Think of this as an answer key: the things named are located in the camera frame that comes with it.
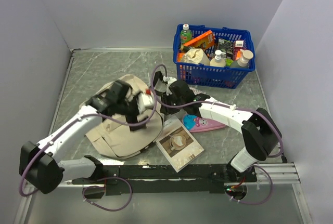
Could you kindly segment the coffee cover book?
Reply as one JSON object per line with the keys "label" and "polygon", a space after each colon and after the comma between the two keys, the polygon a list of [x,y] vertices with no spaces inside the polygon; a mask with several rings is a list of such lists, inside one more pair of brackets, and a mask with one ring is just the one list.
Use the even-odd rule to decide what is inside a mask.
{"label": "coffee cover book", "polygon": [[176,116],[164,122],[156,145],[177,173],[204,152],[204,148]]}

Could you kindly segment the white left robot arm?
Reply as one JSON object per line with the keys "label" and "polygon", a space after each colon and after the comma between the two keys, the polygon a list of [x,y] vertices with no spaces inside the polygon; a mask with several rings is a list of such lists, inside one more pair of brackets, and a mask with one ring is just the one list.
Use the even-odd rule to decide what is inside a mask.
{"label": "white left robot arm", "polygon": [[124,124],[132,131],[144,128],[148,118],[138,121],[137,117],[154,105],[149,91],[134,94],[130,84],[115,81],[110,88],[88,99],[78,113],[57,131],[36,144],[26,142],[20,151],[19,174],[44,194],[70,179],[86,178],[90,183],[98,183],[103,177],[103,164],[90,155],[64,161],[62,158],[67,150],[115,114],[125,116]]}

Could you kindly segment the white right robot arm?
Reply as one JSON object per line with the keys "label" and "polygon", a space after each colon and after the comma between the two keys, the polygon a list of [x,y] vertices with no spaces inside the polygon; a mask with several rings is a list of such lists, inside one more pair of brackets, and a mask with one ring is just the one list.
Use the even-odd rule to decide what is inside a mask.
{"label": "white right robot arm", "polygon": [[265,161],[281,144],[281,133],[263,108],[249,110],[222,103],[207,94],[196,94],[187,83],[173,77],[154,82],[161,99],[161,112],[170,115],[184,110],[189,115],[224,124],[242,134],[244,147],[229,161],[228,178],[240,181],[246,170]]}

